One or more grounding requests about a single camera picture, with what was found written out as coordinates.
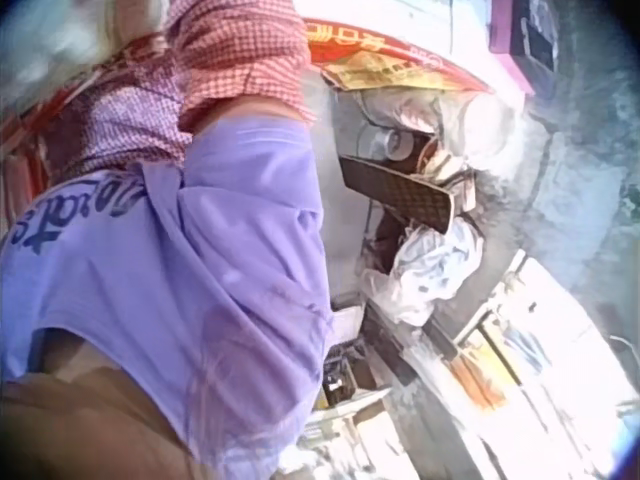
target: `lavender t-shirt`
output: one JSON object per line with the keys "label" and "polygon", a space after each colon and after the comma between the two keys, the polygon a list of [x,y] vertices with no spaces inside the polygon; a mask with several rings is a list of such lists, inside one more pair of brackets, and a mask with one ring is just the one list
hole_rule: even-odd
{"label": "lavender t-shirt", "polygon": [[38,331],[66,329],[121,365],[197,458],[264,478],[329,347],[321,223],[309,133],[288,119],[222,120],[184,170],[141,161],[58,186],[2,251],[4,380],[28,370]]}

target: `plaid shirt sleeve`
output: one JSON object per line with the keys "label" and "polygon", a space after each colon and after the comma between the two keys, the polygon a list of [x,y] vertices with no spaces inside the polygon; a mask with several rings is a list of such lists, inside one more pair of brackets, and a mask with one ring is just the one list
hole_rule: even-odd
{"label": "plaid shirt sleeve", "polygon": [[292,0],[173,0],[168,39],[185,93],[179,128],[191,132],[216,101],[276,98],[311,120],[300,89],[309,65],[305,25]]}

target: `purple shirt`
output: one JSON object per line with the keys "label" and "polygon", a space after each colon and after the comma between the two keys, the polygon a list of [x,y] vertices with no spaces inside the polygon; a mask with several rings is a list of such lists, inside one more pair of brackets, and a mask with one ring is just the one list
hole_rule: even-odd
{"label": "purple shirt", "polygon": [[35,333],[68,330],[121,365],[197,458],[265,478],[322,379],[321,224],[309,133],[288,119],[222,120],[184,171],[141,161],[55,187],[2,251],[4,379],[27,371]]}

